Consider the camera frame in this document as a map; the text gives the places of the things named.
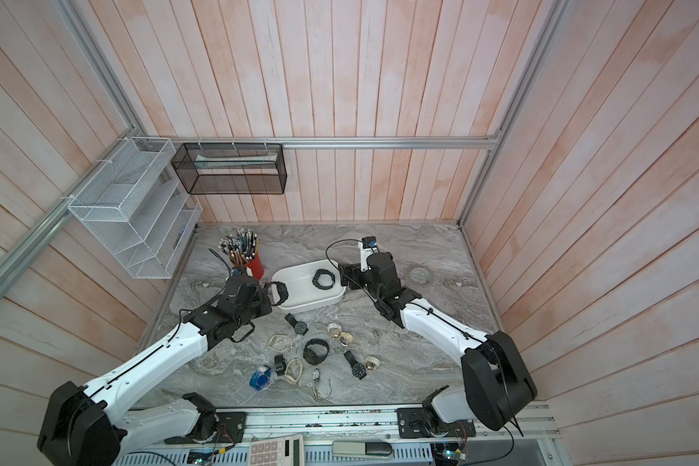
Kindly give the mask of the black chunky watch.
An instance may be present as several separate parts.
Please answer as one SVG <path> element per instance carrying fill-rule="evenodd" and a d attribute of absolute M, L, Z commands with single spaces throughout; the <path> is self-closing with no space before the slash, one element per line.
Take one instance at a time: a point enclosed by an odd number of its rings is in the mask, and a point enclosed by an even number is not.
<path fill-rule="evenodd" d="M 328 269 L 316 270 L 312 279 L 313 286 L 319 290 L 331 290 L 336 285 L 336 276 Z"/>
<path fill-rule="evenodd" d="M 287 299 L 289 299 L 289 291 L 287 290 L 287 285 L 283 283 L 283 288 L 281 290 L 277 290 L 277 295 L 279 295 L 279 301 L 276 307 L 282 306 Z"/>

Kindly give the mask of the gold bracelet watch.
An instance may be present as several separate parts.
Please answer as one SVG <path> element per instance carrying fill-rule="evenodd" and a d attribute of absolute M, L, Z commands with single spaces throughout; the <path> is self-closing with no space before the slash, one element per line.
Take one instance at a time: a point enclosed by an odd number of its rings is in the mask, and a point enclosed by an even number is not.
<path fill-rule="evenodd" d="M 338 336 L 338 340 L 343 347 L 347 347 L 353 343 L 353 335 L 348 332 L 341 332 Z"/>

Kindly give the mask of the blue transparent watch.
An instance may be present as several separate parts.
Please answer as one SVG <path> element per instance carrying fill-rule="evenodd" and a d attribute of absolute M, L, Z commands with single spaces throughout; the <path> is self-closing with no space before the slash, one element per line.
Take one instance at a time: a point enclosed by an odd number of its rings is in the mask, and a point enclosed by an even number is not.
<path fill-rule="evenodd" d="M 272 384 L 272 368 L 267 365 L 261 365 L 256 369 L 250 378 L 250 387 L 256 391 L 262 391 Z"/>

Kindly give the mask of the cream gold watch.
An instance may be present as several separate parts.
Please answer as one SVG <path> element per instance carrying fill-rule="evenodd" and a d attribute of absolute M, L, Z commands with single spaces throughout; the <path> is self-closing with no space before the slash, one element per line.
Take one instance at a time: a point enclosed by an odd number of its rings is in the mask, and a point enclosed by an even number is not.
<path fill-rule="evenodd" d="M 373 356 L 367 356 L 364 361 L 364 366 L 367 371 L 375 371 L 380 368 L 381 362 Z"/>

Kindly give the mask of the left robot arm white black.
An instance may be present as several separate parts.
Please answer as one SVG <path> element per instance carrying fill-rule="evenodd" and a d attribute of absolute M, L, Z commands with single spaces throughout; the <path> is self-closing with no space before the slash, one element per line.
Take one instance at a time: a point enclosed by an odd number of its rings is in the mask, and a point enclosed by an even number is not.
<path fill-rule="evenodd" d="M 50 396 L 37 448 L 54 465 L 111 465 L 120 456 L 170 439 L 208 443 L 219 436 L 219 415 L 196 392 L 137 414 L 132 407 L 180 367 L 233 340 L 243 326 L 271 313 L 289 297 L 284 283 L 268 285 L 249 275 L 229 278 L 203 305 L 151 347 L 82 386 L 67 382 Z"/>

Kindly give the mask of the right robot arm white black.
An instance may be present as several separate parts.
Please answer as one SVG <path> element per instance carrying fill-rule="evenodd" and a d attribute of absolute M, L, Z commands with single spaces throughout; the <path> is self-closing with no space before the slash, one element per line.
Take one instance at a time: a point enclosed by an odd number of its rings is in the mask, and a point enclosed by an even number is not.
<path fill-rule="evenodd" d="M 403 285 L 388 252 L 363 250 L 359 263 L 341 263 L 338 272 L 344 285 L 369 294 L 383 318 L 427 339 L 461 368 L 459 386 L 445 386 L 423 402 L 431 424 L 473 419 L 497 431 L 514 423 L 537 397 L 536 384 L 508 334 L 487 334 L 437 309 Z"/>

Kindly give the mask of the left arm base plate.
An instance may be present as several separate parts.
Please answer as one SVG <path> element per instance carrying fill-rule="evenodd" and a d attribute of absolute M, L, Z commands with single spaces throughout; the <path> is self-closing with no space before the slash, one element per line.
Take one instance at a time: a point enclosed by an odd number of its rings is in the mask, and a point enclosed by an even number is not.
<path fill-rule="evenodd" d="M 217 412 L 203 426 L 197 423 L 194 433 L 165 439 L 164 444 L 239 444 L 243 441 L 246 425 L 246 412 Z"/>

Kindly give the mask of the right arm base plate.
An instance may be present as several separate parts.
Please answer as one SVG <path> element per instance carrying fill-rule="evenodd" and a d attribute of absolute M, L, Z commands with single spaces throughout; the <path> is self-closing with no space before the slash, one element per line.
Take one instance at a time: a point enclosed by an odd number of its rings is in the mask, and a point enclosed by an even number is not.
<path fill-rule="evenodd" d="M 396 410 L 399 436 L 402 439 L 459 438 L 467 440 L 476 436 L 472 421 L 464 419 L 444 423 L 431 409 L 399 408 Z"/>

